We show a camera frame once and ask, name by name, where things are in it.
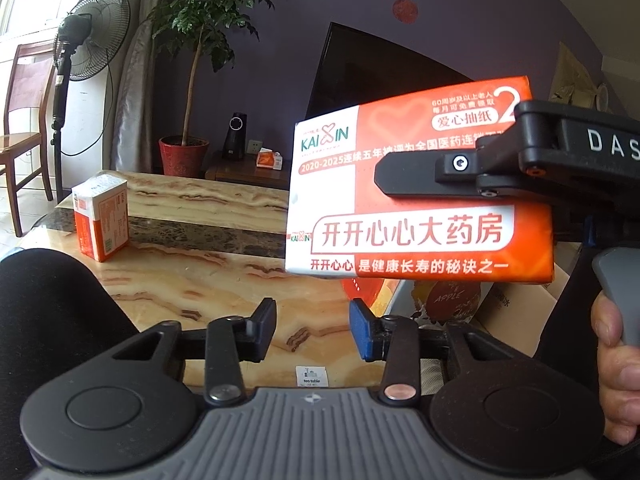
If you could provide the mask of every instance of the dark marble stripe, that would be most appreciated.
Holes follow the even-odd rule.
[[[76,232],[72,209],[57,207],[38,220],[34,227]],[[129,237],[133,242],[157,244],[177,249],[198,249],[220,253],[284,258],[284,234],[187,224],[169,220],[129,217]]]

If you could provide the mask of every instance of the black speaker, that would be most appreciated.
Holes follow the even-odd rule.
[[[222,158],[241,160],[244,158],[245,144],[246,114],[236,112],[229,121],[229,130],[226,132],[225,145],[222,148]]]

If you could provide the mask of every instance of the wooden chair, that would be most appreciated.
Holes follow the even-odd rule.
[[[18,45],[15,51],[14,64],[9,76],[9,87],[4,106],[4,135],[0,136],[0,164],[4,169],[0,175],[6,174],[6,189],[9,193],[9,206],[14,221],[17,237],[22,236],[20,213],[18,212],[18,190],[36,176],[42,174],[42,183],[47,200],[53,200],[49,165],[47,164],[47,102],[53,80],[53,43],[51,41]],[[33,63],[18,63],[20,58],[47,54],[47,58]],[[38,108],[39,132],[13,133],[9,131],[9,113],[23,108]],[[40,167],[24,180],[15,183],[15,159],[23,153],[40,147]]]

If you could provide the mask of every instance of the white sticker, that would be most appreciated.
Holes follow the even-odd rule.
[[[323,366],[296,366],[298,386],[328,388],[329,379]]]

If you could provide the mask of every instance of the number 2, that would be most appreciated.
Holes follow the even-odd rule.
[[[515,88],[512,88],[510,86],[501,86],[500,88],[495,89],[494,96],[498,97],[498,95],[500,95],[502,92],[510,93],[513,96],[513,101],[507,107],[507,111],[505,111],[498,122],[513,123],[516,120],[515,116],[513,115],[513,109],[516,107],[516,104],[520,102],[520,94]]]

